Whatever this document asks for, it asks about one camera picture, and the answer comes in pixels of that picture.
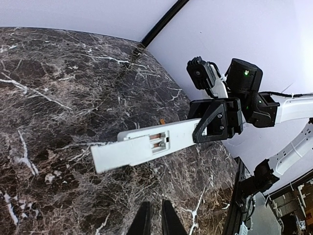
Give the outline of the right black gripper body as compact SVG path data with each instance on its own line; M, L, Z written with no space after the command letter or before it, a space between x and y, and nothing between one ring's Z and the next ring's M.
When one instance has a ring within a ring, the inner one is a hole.
M231 127L231 138L237 133L240 134L243 131L243 119L241 111L241 103L238 98L225 98L231 99L231 102L227 105L228 126ZM188 119L192 119L192 102L190 102L190 109L188 113Z

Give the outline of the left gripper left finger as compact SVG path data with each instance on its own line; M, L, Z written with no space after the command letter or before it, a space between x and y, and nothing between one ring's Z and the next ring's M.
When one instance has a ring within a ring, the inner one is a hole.
M126 235L151 234L151 203L142 202Z

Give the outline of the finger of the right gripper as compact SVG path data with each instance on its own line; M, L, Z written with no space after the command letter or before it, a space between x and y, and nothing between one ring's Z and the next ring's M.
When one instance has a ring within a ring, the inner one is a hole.
M192 138L195 143L231 138L227 105L231 99L204 99L192 101L192 119L199 118Z

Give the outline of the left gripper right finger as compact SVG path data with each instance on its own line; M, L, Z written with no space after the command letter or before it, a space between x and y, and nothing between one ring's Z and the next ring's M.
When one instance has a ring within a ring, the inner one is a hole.
M163 235L187 235L169 200L162 200L161 222Z

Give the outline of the white remote control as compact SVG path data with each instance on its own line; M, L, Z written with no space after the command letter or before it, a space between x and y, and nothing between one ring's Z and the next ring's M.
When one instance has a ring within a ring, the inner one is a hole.
M200 122L199 118L145 127L118 133L118 141L140 138L137 147L148 144L152 156L161 157L194 145L193 131Z

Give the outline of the white battery cover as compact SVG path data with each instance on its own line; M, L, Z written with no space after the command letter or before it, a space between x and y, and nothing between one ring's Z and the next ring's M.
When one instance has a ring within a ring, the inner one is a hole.
M102 146L92 146L90 149L95 171L98 174L126 165L138 165L152 157L148 136Z

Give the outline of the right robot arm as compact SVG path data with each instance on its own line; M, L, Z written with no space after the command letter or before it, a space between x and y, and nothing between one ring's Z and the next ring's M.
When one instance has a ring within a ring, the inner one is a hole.
M255 64L234 58L225 74L213 62L195 57L187 72L198 90L208 98L190 103L189 119L199 119L192 138L195 143L226 140L243 131L307 118L304 129L282 150L259 163L251 177L239 183L239 197L247 198L270 189L281 176L313 148L313 96L259 90L263 71Z

